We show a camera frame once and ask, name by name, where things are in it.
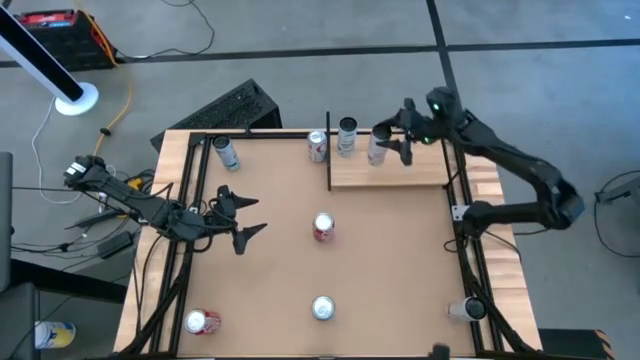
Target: gray floor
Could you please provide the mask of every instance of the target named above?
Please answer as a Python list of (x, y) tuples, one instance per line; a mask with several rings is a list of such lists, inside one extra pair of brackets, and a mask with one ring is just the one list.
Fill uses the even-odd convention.
[[(640, 4), (635, 0), (437, 0), (449, 44), (607, 40), (640, 37)], [(167, 47), (198, 50), (207, 29), (191, 7), (172, 8), (158, 0), (84, 1), (110, 39), (129, 55)], [(211, 53), (371, 45), (433, 45), (423, 0), (199, 0), (216, 29)], [(59, 9), (67, 0), (14, 0), (10, 11)], [(640, 168), (636, 89), (638, 47), (452, 53), (458, 88), (466, 107), (500, 137), (560, 168), (593, 205), (593, 193), (623, 171)], [(131, 113), (101, 152), (107, 162), (133, 173), (154, 167), (157, 154), (147, 139), (254, 78), (280, 105), (285, 127), (321, 126), (324, 111), (350, 115), (371, 125), (397, 111), (404, 97), (426, 110), (424, 94), (443, 85), (437, 53), (225, 60), (128, 66), (136, 86)], [(89, 114), (53, 114), (39, 149), (45, 186), (60, 187), (73, 157), (91, 153), (98, 129), (120, 110), (126, 82), (116, 71), (74, 74), (98, 86), (101, 100)], [(15, 183), (37, 184), (29, 145), (51, 95), (18, 68), (0, 69), (0, 149), (14, 153)], [(532, 198), (514, 176), (501, 172), (508, 202)], [(69, 194), (50, 194), (68, 198)], [(63, 228), (94, 211), (83, 199), (66, 207), (44, 202), (35, 192), (14, 192), (14, 242), (58, 244), (79, 232)], [(602, 208), (605, 240), (627, 253), (640, 253), (637, 208), (620, 200)], [(94, 238), (114, 224), (92, 231)], [(521, 230), (536, 229), (520, 226)], [(640, 347), (640, 261), (608, 253), (594, 232), (591, 210), (564, 232), (519, 237), (525, 277), (536, 320), (546, 328), (598, 328), (607, 332), (619, 359), (635, 359)], [(78, 260), (15, 254), (63, 268)], [(103, 279), (121, 276), (131, 255), (79, 270)], [(51, 308), (56, 300), (43, 301)], [(80, 335), (68, 349), (46, 358), (104, 355), (119, 320), (119, 307), (77, 300), (54, 319), (78, 323)], [(102, 314), (89, 324), (87, 314)]]

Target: silver can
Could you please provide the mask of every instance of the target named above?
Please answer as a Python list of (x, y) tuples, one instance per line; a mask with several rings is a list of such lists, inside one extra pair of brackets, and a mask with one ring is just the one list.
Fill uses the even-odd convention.
[(313, 300), (313, 304), (311, 305), (311, 311), (313, 313), (313, 317), (318, 320), (326, 321), (333, 317), (333, 314), (336, 312), (336, 305), (333, 303), (328, 296), (318, 296), (315, 300)]
[(219, 135), (213, 139), (213, 148), (216, 149), (222, 165), (229, 171), (236, 171), (240, 168), (238, 154), (231, 145), (231, 139), (226, 135)]
[(371, 130), (369, 136), (369, 165), (380, 166), (384, 163), (387, 148), (378, 145), (379, 141), (391, 139), (391, 127), (387, 125), (377, 125)]
[(358, 122), (354, 118), (346, 117), (340, 120), (338, 127), (338, 155), (349, 157), (356, 149)]
[(320, 213), (313, 219), (313, 238), (323, 243), (333, 240), (336, 223), (327, 213)]
[(322, 130), (313, 130), (307, 136), (309, 158), (313, 162), (323, 162), (327, 158), (327, 135)]
[(220, 325), (220, 315), (215, 311), (191, 310), (184, 319), (185, 329), (195, 335), (213, 334)]
[(468, 297), (449, 304), (447, 314), (458, 320), (479, 321), (487, 315), (487, 309), (480, 299)]

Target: wooden plank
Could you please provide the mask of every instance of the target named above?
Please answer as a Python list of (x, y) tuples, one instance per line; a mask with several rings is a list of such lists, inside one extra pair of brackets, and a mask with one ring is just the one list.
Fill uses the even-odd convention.
[(413, 165), (404, 166), (400, 156), (389, 150), (382, 166), (371, 166), (368, 162), (369, 135), (358, 135), (352, 156), (337, 154), (335, 144), (338, 137), (331, 137), (331, 186), (420, 186), (444, 185), (448, 181), (442, 146), (416, 145), (413, 150)]

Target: black crate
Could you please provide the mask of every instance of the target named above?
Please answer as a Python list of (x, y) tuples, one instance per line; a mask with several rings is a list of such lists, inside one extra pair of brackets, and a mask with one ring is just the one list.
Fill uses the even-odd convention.
[[(60, 22), (57, 21), (29, 21), (36, 16), (53, 15), (63, 15), (68, 25), (60, 26)], [(98, 32), (83, 12), (52, 10), (14, 16), (67, 71), (114, 67), (106, 51), (115, 56), (115, 48), (110, 43), (103, 44)]]
[[(169, 129), (282, 129), (280, 109), (249, 79)], [(160, 152), (164, 131), (151, 138)]]

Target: aluminum can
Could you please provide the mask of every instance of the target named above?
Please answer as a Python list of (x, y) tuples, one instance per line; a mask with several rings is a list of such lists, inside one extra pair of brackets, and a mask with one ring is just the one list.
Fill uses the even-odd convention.
[(458, 320), (478, 321), (487, 315), (487, 309), (478, 298), (468, 297), (449, 304), (447, 314)]
[(335, 221), (327, 213), (320, 213), (313, 218), (313, 238), (323, 243), (333, 240), (335, 234)]
[(313, 300), (311, 305), (313, 317), (318, 320), (327, 321), (333, 317), (336, 312), (336, 305), (328, 296), (318, 296)]
[(226, 135), (219, 135), (213, 139), (213, 148), (216, 149), (222, 165), (229, 171), (236, 171), (240, 168), (238, 154), (231, 145), (231, 139)]
[(63, 348), (76, 337), (76, 327), (70, 322), (35, 322), (36, 349)]
[(195, 335), (212, 334), (220, 329), (220, 315), (215, 311), (191, 310), (184, 319), (185, 329)]
[(358, 122), (354, 118), (346, 117), (340, 120), (338, 127), (338, 155), (349, 157), (356, 149)]
[(369, 136), (369, 165), (380, 166), (384, 163), (387, 148), (378, 145), (379, 141), (391, 139), (391, 127), (387, 125), (377, 125), (371, 129)]
[(327, 158), (327, 135), (322, 130), (313, 130), (307, 136), (309, 158), (313, 162), (323, 162)]

